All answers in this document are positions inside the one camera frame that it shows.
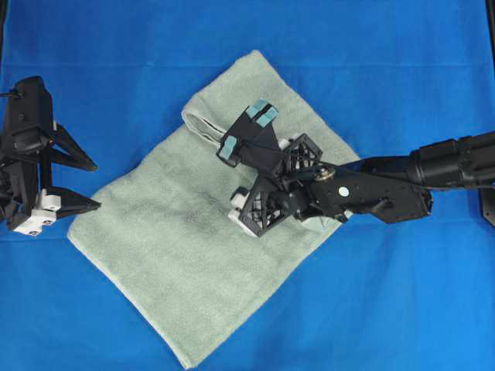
light blue fingertip pad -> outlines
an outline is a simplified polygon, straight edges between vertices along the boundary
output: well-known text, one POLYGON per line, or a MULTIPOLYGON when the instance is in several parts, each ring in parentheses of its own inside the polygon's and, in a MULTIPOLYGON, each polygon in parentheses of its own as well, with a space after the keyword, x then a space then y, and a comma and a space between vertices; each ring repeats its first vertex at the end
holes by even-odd
POLYGON ((253 118, 259 111, 261 111, 268 102, 264 99, 260 99, 258 102, 253 104, 252 106, 249 106, 246 110, 247 115, 249 118, 253 118))
POLYGON ((228 160, 230 155, 232 155, 232 151, 234 150, 236 144, 237 139, 232 135, 229 135, 227 139, 225 139, 224 146, 222 147, 219 156, 228 160))
POLYGON ((278 115, 278 111, 274 107, 270 107, 268 111, 262 114, 257 120, 256 123, 264 128, 266 125, 270 124, 278 115))

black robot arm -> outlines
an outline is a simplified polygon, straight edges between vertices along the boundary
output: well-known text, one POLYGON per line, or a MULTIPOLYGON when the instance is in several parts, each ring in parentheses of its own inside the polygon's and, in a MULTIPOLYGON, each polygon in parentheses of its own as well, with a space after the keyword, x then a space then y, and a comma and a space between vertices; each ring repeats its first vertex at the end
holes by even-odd
POLYGON ((41 77, 21 80, 4 95, 9 100, 0 137, 0 222, 36 236, 60 218, 97 209, 92 199, 52 184, 52 162, 87 171, 97 166, 53 120, 52 97, 41 77))
POLYGON ((386 223, 430 215, 435 190, 478 189, 483 216, 495 226, 495 132, 421 147, 409 156, 365 158, 335 165, 306 134, 278 141, 276 109, 264 100, 248 107, 223 136, 217 156, 230 166, 258 170, 251 190, 237 190, 229 217, 261 236, 289 216, 329 217, 349 212, 386 223))

light green towel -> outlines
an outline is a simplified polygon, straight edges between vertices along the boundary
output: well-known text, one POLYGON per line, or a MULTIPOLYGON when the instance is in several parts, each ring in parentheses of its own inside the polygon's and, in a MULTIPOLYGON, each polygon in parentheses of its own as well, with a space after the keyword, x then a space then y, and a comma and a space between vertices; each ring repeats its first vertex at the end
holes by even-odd
POLYGON ((137 169, 95 196, 68 237, 142 313, 184 368, 198 365, 340 224, 323 232, 289 218, 262 238, 228 218, 230 195, 254 174, 215 155, 222 134, 259 98, 277 107, 279 138, 307 133, 337 164, 357 156, 254 51, 184 107, 186 125, 137 169))

blue backdrop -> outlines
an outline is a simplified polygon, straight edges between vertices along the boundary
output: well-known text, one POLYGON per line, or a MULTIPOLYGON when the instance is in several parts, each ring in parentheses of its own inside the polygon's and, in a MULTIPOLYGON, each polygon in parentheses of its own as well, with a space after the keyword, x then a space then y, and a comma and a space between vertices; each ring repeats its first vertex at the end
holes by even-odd
MULTIPOLYGON (((57 166, 54 184, 90 195, 252 49, 361 157, 494 128, 482 0, 15 0, 0 87, 43 76, 56 118, 100 166, 57 166)), ((71 222, 36 238, 0 227, 0 369, 181 369, 66 239, 71 222)), ((435 194, 424 220, 356 216, 199 369, 493 370, 494 238, 474 192, 435 194)))

towel fold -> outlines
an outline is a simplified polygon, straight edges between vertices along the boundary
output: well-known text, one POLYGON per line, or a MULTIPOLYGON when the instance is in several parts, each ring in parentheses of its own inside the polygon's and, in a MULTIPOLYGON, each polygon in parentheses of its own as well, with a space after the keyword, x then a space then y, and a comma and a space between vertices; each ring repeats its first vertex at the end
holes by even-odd
POLYGON ((263 98, 277 107, 278 138, 306 133, 323 160, 357 156, 254 51, 195 94, 185 125, 134 171, 95 196, 68 237, 142 313, 184 368, 198 365, 256 311, 340 225, 319 232, 289 218, 262 238, 227 218, 230 195, 256 174, 215 155, 223 133, 263 98))

